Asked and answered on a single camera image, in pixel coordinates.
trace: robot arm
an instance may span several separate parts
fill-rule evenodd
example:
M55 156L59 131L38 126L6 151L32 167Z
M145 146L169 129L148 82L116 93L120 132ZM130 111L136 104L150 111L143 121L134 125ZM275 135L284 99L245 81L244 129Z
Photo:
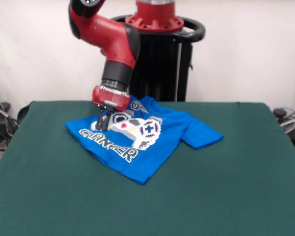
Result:
M106 129L101 115L108 109L124 111L127 89L140 50L140 33L130 25L98 15L105 0L71 0L69 20L73 35L101 48L106 56L101 86L93 91L93 103L102 108L98 128Z

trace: white wall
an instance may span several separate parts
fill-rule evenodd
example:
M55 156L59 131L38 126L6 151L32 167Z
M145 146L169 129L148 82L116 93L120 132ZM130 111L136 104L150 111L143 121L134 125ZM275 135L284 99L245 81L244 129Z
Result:
M0 100L15 116L33 100L91 100L104 57L71 34L69 0L0 0ZM253 101L295 108L295 0L177 0L202 22L188 101ZM107 17L134 0L107 0Z

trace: game controller graphic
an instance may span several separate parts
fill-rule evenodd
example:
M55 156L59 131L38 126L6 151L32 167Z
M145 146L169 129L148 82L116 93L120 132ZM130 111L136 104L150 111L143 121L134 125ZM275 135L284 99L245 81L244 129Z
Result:
M145 151L155 144L162 131L163 119L151 116L149 119L132 118L134 112L115 112L111 115L108 130L122 133L133 140L132 148ZM96 123L91 125L91 130L96 131Z

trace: black pedestal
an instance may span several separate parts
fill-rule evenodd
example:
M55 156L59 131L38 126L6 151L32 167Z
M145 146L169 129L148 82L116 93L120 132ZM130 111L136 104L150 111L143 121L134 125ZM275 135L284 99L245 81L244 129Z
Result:
M124 22L126 16L113 18ZM141 49L130 83L130 94L141 99L154 97L157 101L185 101L192 43L203 39L204 26L183 18L184 30L174 33L141 32Z

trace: green felt surface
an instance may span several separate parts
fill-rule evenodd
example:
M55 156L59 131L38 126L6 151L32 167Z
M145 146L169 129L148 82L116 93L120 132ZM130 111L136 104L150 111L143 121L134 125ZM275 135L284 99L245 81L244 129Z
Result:
M73 139L90 102L35 102L0 163L0 236L295 236L295 149L269 108L161 103L225 135L141 186Z

